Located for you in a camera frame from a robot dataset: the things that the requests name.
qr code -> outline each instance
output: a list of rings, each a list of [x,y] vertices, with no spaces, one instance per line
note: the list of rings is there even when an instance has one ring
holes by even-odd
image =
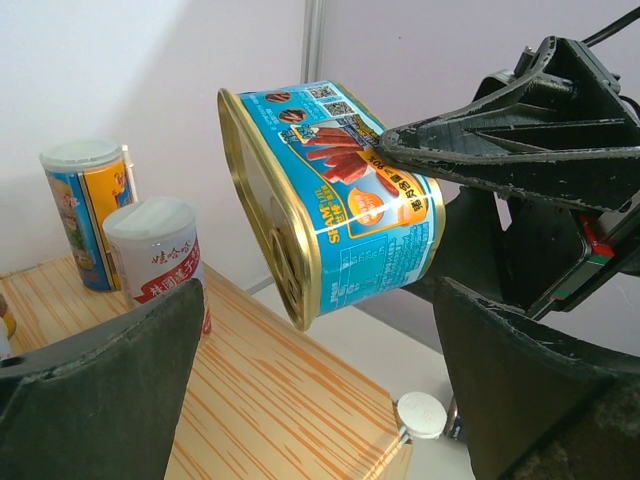
[[[335,97],[337,93],[328,85],[323,85],[321,87],[310,88],[308,92],[313,95],[313,98],[327,98],[327,97]]]
[[[347,102],[335,102],[327,103],[323,105],[327,109],[327,112],[333,117],[340,115],[347,115],[348,113],[355,113],[353,109],[347,104]]]

translucent lid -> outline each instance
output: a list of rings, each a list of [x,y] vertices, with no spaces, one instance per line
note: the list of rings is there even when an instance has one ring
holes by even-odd
[[[195,226],[196,215],[187,203],[172,197],[151,197],[109,215],[102,228],[109,237],[153,241]]]
[[[79,172],[105,165],[122,156],[121,146],[106,139],[87,139],[51,147],[40,154],[46,170]]]
[[[431,395],[411,392],[398,400],[398,416],[414,438],[435,439],[447,423],[447,412]]]

black cable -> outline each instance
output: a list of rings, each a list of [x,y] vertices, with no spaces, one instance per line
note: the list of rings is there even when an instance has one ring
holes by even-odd
[[[636,102],[633,98],[625,97],[624,95],[620,95],[618,97],[623,102],[627,102],[631,108],[633,108],[634,112],[636,112],[636,117],[640,118],[640,103]]]
[[[587,45],[587,47],[593,47],[598,43],[606,40],[607,38],[615,35],[620,30],[628,26],[629,24],[635,22],[640,18],[640,7],[637,7],[627,13],[624,17],[620,17],[618,20],[613,22],[611,25],[604,27],[597,33],[594,33],[588,38],[585,38],[583,42]]]

wooden table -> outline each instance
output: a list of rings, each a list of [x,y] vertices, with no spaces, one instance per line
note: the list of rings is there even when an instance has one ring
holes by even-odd
[[[391,396],[207,267],[213,314],[198,349],[167,479],[404,479],[410,444]],[[70,257],[4,276],[16,353],[125,312],[85,289]]]

wall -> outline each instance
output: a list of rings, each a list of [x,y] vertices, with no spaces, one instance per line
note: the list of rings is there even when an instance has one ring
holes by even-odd
[[[0,271],[68,252],[39,152],[106,136],[129,144],[141,198],[196,208],[207,262],[244,287],[267,276],[227,171],[216,92],[299,81],[304,2],[36,3],[0,6]]]
[[[388,125],[396,126],[468,104],[480,81],[513,68],[529,45],[548,35],[582,39],[637,6],[633,0],[537,2],[327,2],[322,76],[345,83]],[[626,95],[640,99],[636,45],[640,23],[594,52],[622,75]],[[457,188],[443,185],[453,198]],[[570,314],[545,322],[610,348],[640,354],[640,280],[619,276]],[[404,291],[362,308],[414,338],[440,348],[431,305]]]

